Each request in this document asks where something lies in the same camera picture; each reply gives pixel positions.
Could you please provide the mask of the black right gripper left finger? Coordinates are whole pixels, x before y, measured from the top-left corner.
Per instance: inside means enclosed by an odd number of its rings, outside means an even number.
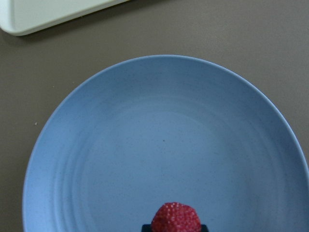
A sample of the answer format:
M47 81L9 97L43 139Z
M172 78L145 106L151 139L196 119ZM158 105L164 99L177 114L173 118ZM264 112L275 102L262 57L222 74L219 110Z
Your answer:
M151 224L143 224L141 232L152 232Z

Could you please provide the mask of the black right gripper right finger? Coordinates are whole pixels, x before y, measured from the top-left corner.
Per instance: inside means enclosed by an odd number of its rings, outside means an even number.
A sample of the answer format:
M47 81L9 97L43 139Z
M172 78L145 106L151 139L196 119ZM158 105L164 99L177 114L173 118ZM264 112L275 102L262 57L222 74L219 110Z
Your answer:
M208 232L208 227L205 224L201 225L201 232Z

